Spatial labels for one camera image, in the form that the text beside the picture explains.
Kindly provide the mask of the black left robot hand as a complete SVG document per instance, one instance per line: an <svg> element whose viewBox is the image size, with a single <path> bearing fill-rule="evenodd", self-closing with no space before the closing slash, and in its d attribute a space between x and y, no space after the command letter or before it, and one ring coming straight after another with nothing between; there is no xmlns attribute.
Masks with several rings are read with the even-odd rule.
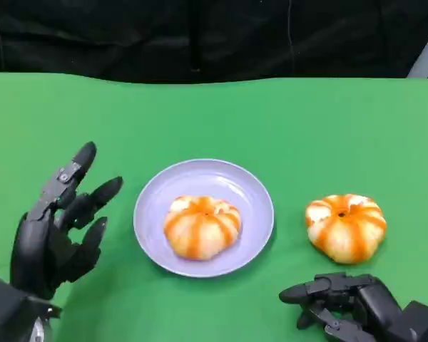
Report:
<svg viewBox="0 0 428 342"><path fill-rule="evenodd" d="M22 216L11 253L13 287L51 300L62 283L73 283L96 266L108 219L95 215L123 185L122 177L114 177L91 193L77 193L96 152L96 144L87 142L52 174Z"/></svg>

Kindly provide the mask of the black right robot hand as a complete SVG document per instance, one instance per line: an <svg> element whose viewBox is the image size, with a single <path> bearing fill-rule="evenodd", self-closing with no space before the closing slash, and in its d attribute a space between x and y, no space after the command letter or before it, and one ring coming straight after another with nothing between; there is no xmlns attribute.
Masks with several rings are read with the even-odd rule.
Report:
<svg viewBox="0 0 428 342"><path fill-rule="evenodd" d="M383 341L402 312L384 283L370 274L317 274L282 290L279 299L302 309L297 329L318 324L328 341Z"/></svg>

